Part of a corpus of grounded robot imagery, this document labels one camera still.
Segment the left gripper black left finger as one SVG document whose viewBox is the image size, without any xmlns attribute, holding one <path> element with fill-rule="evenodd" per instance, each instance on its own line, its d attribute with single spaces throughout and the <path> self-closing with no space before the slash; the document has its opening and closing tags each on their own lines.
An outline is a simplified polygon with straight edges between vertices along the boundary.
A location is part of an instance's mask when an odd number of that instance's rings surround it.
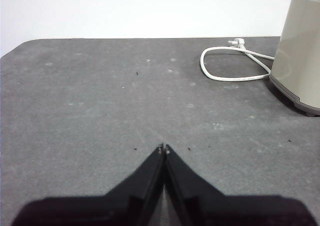
<svg viewBox="0 0 320 226">
<path fill-rule="evenodd" d="M 161 144 L 105 195 L 47 197 L 27 203 L 14 226 L 146 226 L 163 190 Z"/>
</svg>

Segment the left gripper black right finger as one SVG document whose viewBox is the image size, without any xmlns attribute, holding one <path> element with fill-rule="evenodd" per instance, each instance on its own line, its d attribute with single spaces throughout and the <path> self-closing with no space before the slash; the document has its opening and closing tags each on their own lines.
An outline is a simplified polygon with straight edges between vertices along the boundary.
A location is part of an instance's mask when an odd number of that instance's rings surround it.
<svg viewBox="0 0 320 226">
<path fill-rule="evenodd" d="M 299 200 L 280 195 L 226 195 L 195 173 L 170 147 L 165 187 L 183 226 L 311 226 L 313 216 Z"/>
</svg>

